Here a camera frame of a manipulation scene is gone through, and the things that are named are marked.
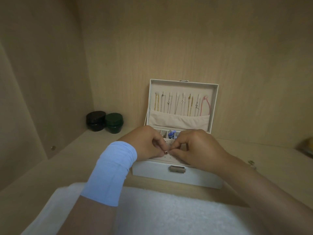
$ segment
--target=blue sleeve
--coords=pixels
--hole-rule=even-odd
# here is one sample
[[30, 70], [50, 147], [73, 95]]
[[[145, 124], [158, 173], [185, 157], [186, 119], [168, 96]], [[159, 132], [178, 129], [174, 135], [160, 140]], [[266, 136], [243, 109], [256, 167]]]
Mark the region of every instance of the blue sleeve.
[[137, 159], [137, 152], [126, 142], [111, 143], [101, 154], [81, 196], [109, 206], [117, 206], [124, 180]]

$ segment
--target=person's left hand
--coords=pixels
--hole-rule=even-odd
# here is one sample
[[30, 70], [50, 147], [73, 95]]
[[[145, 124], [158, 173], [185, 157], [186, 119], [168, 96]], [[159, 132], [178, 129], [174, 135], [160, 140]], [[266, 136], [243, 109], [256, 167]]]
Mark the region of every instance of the person's left hand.
[[124, 135], [118, 141], [129, 143], [136, 149], [137, 161], [162, 157], [168, 150], [164, 138], [151, 126], [141, 126]]

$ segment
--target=fabric pocket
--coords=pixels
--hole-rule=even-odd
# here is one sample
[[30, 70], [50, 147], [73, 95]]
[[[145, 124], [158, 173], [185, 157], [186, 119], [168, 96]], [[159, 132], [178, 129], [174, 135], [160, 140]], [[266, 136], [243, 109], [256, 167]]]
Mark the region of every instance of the fabric pocket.
[[209, 130], [210, 116], [182, 116], [172, 115], [155, 110], [150, 110], [149, 124], [179, 129]]

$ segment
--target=open jewelry box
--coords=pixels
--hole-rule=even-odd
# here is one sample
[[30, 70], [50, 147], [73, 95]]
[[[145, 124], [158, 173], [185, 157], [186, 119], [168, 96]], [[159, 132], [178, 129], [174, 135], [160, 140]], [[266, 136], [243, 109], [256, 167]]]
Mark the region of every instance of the open jewelry box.
[[[158, 130], [167, 145], [183, 130], [211, 133], [217, 91], [218, 84], [151, 79], [145, 123]], [[161, 158], [135, 162], [132, 171], [137, 176], [217, 189], [223, 184], [217, 175], [196, 169], [168, 152]]]

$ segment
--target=black jar lid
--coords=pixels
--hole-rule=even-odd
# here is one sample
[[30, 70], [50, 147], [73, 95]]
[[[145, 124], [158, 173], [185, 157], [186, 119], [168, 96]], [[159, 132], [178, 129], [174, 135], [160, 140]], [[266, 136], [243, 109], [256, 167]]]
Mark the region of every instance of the black jar lid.
[[104, 123], [106, 113], [104, 111], [93, 111], [86, 115], [87, 124], [99, 124]]
[[123, 124], [123, 116], [119, 113], [107, 114], [105, 117], [106, 125], [116, 126]]

